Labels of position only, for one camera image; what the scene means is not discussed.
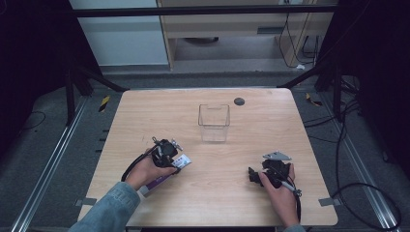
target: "metal rail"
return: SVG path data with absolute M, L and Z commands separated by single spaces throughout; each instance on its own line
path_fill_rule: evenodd
M 332 115 L 333 111 L 331 108 L 332 100 L 331 97 L 328 96 L 326 93 L 320 95 L 323 99 L 323 103 L 326 105 L 329 113 Z M 337 132 L 341 132 L 341 124 L 334 119 L 334 126 Z M 356 175 L 358 176 L 359 180 L 363 183 L 376 186 L 371 174 L 368 172 L 365 164 L 363 163 L 362 159 L 358 151 L 355 148 L 352 140 L 349 137 L 349 134 L 346 134 L 345 138 L 342 141 L 343 148 L 346 149 L 346 154 L 350 159 L 353 169 L 355 170 Z M 372 191 L 369 188 L 364 188 L 365 193 L 367 195 L 367 199 L 370 202 L 374 213 L 376 214 L 380 224 L 383 228 L 391 228 L 396 225 L 395 216 L 393 215 L 388 203 L 386 202 L 385 198 L 380 192 Z M 400 232 L 401 229 L 398 228 L 394 230 L 395 232 Z
M 76 115 L 73 118 L 73 122 L 66 126 L 63 131 L 63 134 L 60 137 L 54 151 L 48 160 L 47 165 L 44 168 L 42 176 L 40 177 L 39 181 L 36 183 L 29 199 L 27 200 L 24 208 L 20 212 L 18 218 L 15 220 L 15 223 L 12 226 L 13 232 L 23 232 L 26 231 L 31 219 L 33 218 L 34 214 L 36 213 L 37 209 L 39 208 L 40 202 L 42 201 L 45 191 L 48 188 L 48 185 L 54 176 L 55 170 L 66 151 L 67 146 L 73 136 L 76 126 L 78 125 L 79 119 L 84 111 L 84 106 L 87 102 L 87 97 L 81 97 L 80 103 L 78 104 Z

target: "human hand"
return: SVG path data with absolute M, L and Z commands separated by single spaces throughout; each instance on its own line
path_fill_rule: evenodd
M 176 171 L 176 167 L 155 166 L 150 154 L 135 165 L 125 182 L 132 186 L 135 190 L 138 190 L 157 178 L 171 175 Z
M 292 180 L 295 180 L 295 170 L 293 163 L 290 164 L 289 177 Z M 262 185 L 265 187 L 265 190 L 268 192 L 272 207 L 280 217 L 283 226 L 287 228 L 289 226 L 299 224 L 296 211 L 296 200 L 293 192 L 285 186 L 275 188 L 274 186 L 272 186 L 268 177 L 263 172 L 259 172 L 259 179 L 262 182 Z

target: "blue sleeve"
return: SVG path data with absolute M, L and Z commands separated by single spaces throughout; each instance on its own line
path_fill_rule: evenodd
M 283 232 L 305 232 L 305 229 L 302 225 L 296 224 L 287 227 L 285 230 L 283 230 Z
M 119 182 L 69 231 L 122 232 L 139 202 L 136 191 L 127 183 Z

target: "clear plastic container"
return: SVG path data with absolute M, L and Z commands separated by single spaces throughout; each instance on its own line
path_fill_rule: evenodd
M 228 104 L 200 104 L 198 125 L 204 142 L 225 142 L 229 128 Z

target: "cable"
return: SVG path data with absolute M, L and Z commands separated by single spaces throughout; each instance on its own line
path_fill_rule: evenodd
M 296 201 L 296 213 L 298 216 L 298 220 L 299 222 L 301 222 L 301 218 L 302 218 L 302 204 L 301 204 L 301 192 L 296 188 L 295 182 L 293 181 L 293 178 L 289 176 L 289 171 L 288 171 L 288 175 L 287 177 L 283 175 L 283 173 L 281 173 L 279 170 L 277 170 L 276 168 L 274 168 L 272 165 L 269 165 L 268 169 L 274 169 L 276 173 L 279 174 L 279 176 L 281 177 L 281 179 L 286 182 L 288 185 L 292 186 L 294 188 L 293 190 L 293 195 L 295 196 L 295 201 Z
M 145 151 L 144 154 L 141 154 L 139 157 L 137 157 L 127 168 L 127 170 L 124 172 L 124 174 L 121 176 L 121 182 L 125 182 L 128 175 L 130 174 L 131 170 L 136 166 L 137 163 L 148 157 L 155 149 L 157 149 L 158 145 L 154 145 L 151 149 Z
M 323 139 L 323 138 L 319 138 L 319 137 L 315 137 L 315 136 L 311 136 L 311 135 L 308 135 L 307 137 L 314 138 L 314 139 L 317 139 L 317 140 L 321 140 L 321 141 L 324 141 L 324 142 L 337 143 L 337 141 L 331 141 L 331 140 L 327 140 L 327 139 Z
M 353 95 L 356 96 L 357 94 L 359 94 L 359 89 L 356 87 L 356 81 L 355 79 L 353 79 L 353 84 L 349 83 L 348 81 L 346 81 L 344 78 L 341 79 L 341 84 L 342 85 L 342 91 L 349 94 L 349 95 Z
M 31 127 L 23 128 L 23 130 L 31 130 L 31 129 L 33 129 L 33 128 L 36 128 L 36 127 L 38 127 L 42 122 L 44 122 L 44 120 L 45 120 L 45 113 L 44 113 L 44 112 L 41 112 L 41 111 L 33 111 L 33 112 L 31 112 L 31 113 L 32 113 L 32 114 L 34 114 L 34 113 L 43 114 L 43 118 L 42 118 L 42 120 L 41 120 L 38 124 L 36 124 L 36 125 L 34 125 L 34 126 L 31 126 Z
M 318 57 L 319 57 L 319 36 L 316 36 L 316 43 L 314 46 L 313 66 L 316 65 L 316 61 Z
M 340 135 L 337 141 L 337 149 L 336 149 L 336 182 L 337 182 L 337 191 L 332 195 L 332 198 L 335 198 L 335 196 L 339 195 L 341 202 L 343 203 L 343 206 L 355 217 L 357 218 L 360 222 L 362 222 L 363 224 L 367 225 L 368 227 L 372 228 L 372 229 L 376 229 L 376 230 L 380 230 L 380 231 L 391 231 L 391 230 L 395 230 L 397 229 L 400 225 L 401 225 L 401 211 L 398 208 L 398 206 L 396 205 L 396 203 L 394 202 L 394 200 L 384 191 L 382 191 L 380 188 L 377 188 L 375 186 L 366 184 L 366 183 L 352 183 L 352 184 L 348 184 L 345 185 L 344 187 L 340 187 L 340 179 L 339 179 L 339 175 L 338 175 L 338 160 L 339 160 L 339 149 L 340 149 L 340 143 L 342 141 L 342 137 L 343 137 L 343 132 L 346 129 L 346 112 L 347 112 L 347 108 L 348 108 L 348 104 L 345 106 L 345 110 L 343 110 L 344 113 L 341 114 L 342 118 L 341 118 L 341 130 L 340 130 Z M 347 204 L 347 202 L 345 201 L 342 192 L 345 189 L 349 189 L 351 187 L 356 187 L 356 186 L 366 186 L 368 188 L 371 189 L 376 189 L 379 192 L 382 193 L 382 195 L 388 199 L 391 203 L 393 203 L 393 205 L 395 206 L 395 210 L 398 213 L 398 219 L 396 221 L 395 226 L 393 227 L 389 227 L 389 228 L 383 228 L 377 225 L 374 225 L 366 220 L 364 220 L 362 217 L 359 217 Z
M 352 112 L 352 111 L 358 109 L 359 107 L 350 109 L 350 107 L 353 107 L 353 106 L 355 106 L 356 104 L 358 104 L 358 103 L 355 102 L 355 103 L 353 103 L 352 105 L 349 105 L 349 106 L 346 105 L 345 109 L 344 109 L 343 111 L 341 111 L 340 113 L 347 115 L 347 114 L 349 114 L 350 112 Z M 325 117 L 321 117 L 321 118 L 317 118 L 317 119 L 308 120 L 308 121 L 305 121 L 304 123 L 313 122 L 313 121 L 317 121 L 317 120 L 320 120 L 320 119 L 323 119 L 323 118 L 328 118 L 328 117 L 330 117 L 330 118 L 327 119 L 327 120 L 325 120 L 325 121 L 322 121 L 322 122 L 317 123 L 317 124 L 307 125 L 307 126 L 305 126 L 305 128 L 313 128 L 313 127 L 321 126 L 321 125 L 324 125 L 324 124 L 326 124 L 326 123 L 328 123 L 328 122 L 330 122 L 330 121 L 332 121 L 332 120 L 334 120 L 334 119 L 336 118 L 335 115 L 334 115 L 334 116 L 325 116 Z
M 368 6 L 370 5 L 370 1 L 371 1 L 371 0 L 367 0 L 367 3 L 366 3 L 366 5 L 365 5 L 364 9 L 361 11 L 361 13 L 356 17 L 356 19 L 353 21 L 353 23 L 350 24 L 350 26 L 344 31 L 344 33 L 338 38 L 338 40 L 335 42 L 335 44 L 334 44 L 331 48 L 329 48 L 329 49 L 326 51 L 325 54 L 323 54 L 323 56 L 321 57 L 320 60 L 318 60 L 318 62 L 319 62 L 319 61 L 322 61 L 323 59 L 325 59 L 326 56 L 329 55 L 329 53 L 330 53 L 333 49 L 335 49 L 335 47 L 337 47 L 338 44 L 344 39 L 344 37 L 347 35 L 347 33 L 349 33 L 349 32 L 352 30 L 353 26 L 356 25 L 356 23 L 359 21 L 359 19 L 362 18 L 362 16 L 365 14 L 365 11 L 367 10 Z
M 306 47 L 306 45 L 307 45 L 308 38 L 309 38 L 309 36 L 307 36 L 307 37 L 305 38 L 304 45 L 302 46 L 302 54 L 303 54 L 304 57 L 306 57 L 306 58 L 316 59 L 316 58 L 317 58 L 317 55 L 318 55 L 319 36 L 316 36 L 316 40 L 315 40 L 315 43 L 314 43 L 314 49 L 313 49 L 313 51 L 305 51 L 305 47 Z
M 301 60 L 298 58 L 298 55 L 296 54 L 295 45 L 293 44 L 292 37 L 291 37 L 291 35 L 290 35 L 288 20 L 289 20 L 289 13 L 286 14 L 286 20 L 285 20 L 285 22 L 284 22 L 283 30 L 282 30 L 282 32 L 281 32 L 281 34 L 280 34 L 280 36 L 279 36 L 279 50 L 280 50 L 280 54 L 281 54 L 282 57 L 283 57 L 283 60 L 284 60 L 285 65 L 286 65 L 288 68 L 296 68 L 296 66 L 290 66 L 290 65 L 288 65 L 288 64 L 286 63 L 286 59 L 284 59 L 284 54 L 283 54 L 283 51 L 282 51 L 282 49 L 281 49 L 281 37 L 282 37 L 282 35 L 283 35 L 284 31 L 285 31 L 285 28 L 287 29 L 287 34 L 289 35 L 289 41 L 290 41 L 290 43 L 292 44 L 293 55 L 295 56 L 295 58 L 301 63 L 301 65 L 312 64 L 313 61 L 312 61 L 312 62 L 303 62 L 303 61 L 301 61 Z

